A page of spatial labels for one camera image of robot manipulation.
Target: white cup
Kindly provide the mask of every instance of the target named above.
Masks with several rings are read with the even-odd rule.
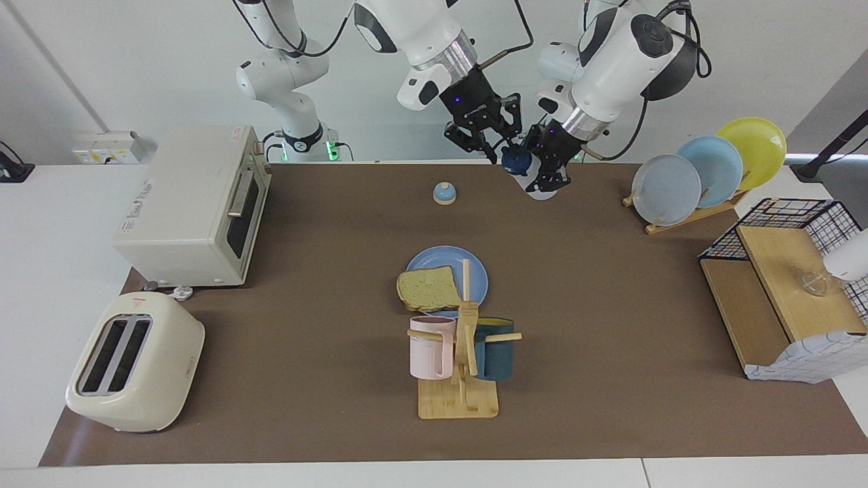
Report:
[[[443,340],[410,337],[410,374],[419,379],[446,379],[452,376],[455,319],[413,317],[410,329],[438,333]]]

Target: mug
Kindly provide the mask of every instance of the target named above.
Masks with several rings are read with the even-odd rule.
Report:
[[[439,333],[443,341],[410,337],[410,374],[419,379],[446,379],[452,376],[455,319],[422,316],[410,319],[410,329]]]
[[[516,324],[509,319],[480,317],[477,333],[473,336],[473,347],[477,355],[477,378],[488,381],[503,381],[512,376],[512,340],[504,342],[485,342],[490,335],[513,333]]]

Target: oven door handle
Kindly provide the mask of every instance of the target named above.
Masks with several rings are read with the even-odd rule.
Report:
[[[238,179],[238,187],[235,189],[235,197],[232,200],[232,205],[229,206],[228,215],[235,219],[241,217],[244,212],[244,203],[247,201],[247,194],[250,193],[250,182],[253,180],[253,170],[247,168],[241,173]]]

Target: brown tabletop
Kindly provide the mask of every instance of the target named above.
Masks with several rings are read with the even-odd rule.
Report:
[[[41,465],[868,452],[831,381],[744,378],[696,259],[735,214],[647,236],[635,170],[574,165],[536,202],[499,167],[277,167],[247,284],[183,303],[207,335],[181,416],[132,434],[64,410]],[[495,419],[417,416],[395,279],[443,244],[524,333]]]

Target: teal mug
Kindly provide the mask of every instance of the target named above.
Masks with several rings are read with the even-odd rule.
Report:
[[[480,317],[477,332],[473,336],[473,346],[477,356],[477,375],[488,381],[504,381],[512,376],[512,340],[485,342],[490,335],[513,333],[516,324],[509,319]]]

